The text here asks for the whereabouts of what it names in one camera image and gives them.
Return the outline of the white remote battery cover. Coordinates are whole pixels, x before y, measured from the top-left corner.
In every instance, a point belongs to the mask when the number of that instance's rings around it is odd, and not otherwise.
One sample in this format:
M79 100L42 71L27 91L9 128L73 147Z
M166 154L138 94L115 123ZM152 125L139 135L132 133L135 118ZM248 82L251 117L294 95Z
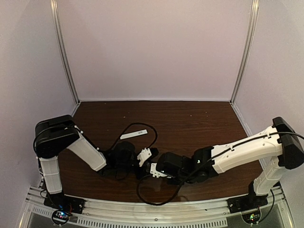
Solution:
M136 131L136 132L131 132L131 133L125 133L125 134L122 134L120 136L120 140L124 140L124 139L129 139L129 138L145 135L147 133L148 133L148 131L146 129L139 130L139 131Z

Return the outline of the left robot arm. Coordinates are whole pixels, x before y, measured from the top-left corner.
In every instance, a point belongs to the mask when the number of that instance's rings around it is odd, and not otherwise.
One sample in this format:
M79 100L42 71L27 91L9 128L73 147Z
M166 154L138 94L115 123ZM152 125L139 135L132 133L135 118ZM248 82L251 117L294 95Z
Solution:
M152 160L158 154L151 146L137 152L134 144L122 138L118 138L109 149L101 150L70 115L38 122L33 150L45 182L45 204L56 209L72 205L72 200L64 194L61 182L59 158L62 153L70 153L82 160L100 176L114 176L118 180L126 178L131 172L137 178L148 174Z

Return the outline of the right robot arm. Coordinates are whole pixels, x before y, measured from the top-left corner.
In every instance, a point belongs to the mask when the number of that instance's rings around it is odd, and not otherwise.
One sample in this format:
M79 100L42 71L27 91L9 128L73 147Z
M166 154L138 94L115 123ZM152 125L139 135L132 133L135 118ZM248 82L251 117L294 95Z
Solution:
M282 117L276 117L273 124L260 133L198 149L190 158L164 153L151 165L150 173L153 177L169 178L178 185L200 183L237 166L269 157L271 160L265 170L248 187L249 201L261 201L287 170L303 164L301 138Z

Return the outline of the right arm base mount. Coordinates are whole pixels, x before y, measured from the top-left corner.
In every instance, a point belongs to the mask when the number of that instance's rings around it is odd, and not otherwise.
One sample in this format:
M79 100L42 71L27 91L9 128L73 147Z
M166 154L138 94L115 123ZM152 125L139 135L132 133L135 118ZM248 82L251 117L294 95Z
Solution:
M240 197L229 198L227 200L229 212L233 214L267 205L267 197L268 195L255 196L247 194Z

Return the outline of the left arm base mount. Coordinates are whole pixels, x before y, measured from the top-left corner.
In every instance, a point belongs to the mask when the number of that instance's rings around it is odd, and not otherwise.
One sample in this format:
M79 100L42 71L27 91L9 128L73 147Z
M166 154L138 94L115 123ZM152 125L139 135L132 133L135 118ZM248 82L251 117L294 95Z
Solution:
M45 198L43 204L53 209L61 209L65 212L71 212L72 214L82 214L85 200L62 194L51 194Z

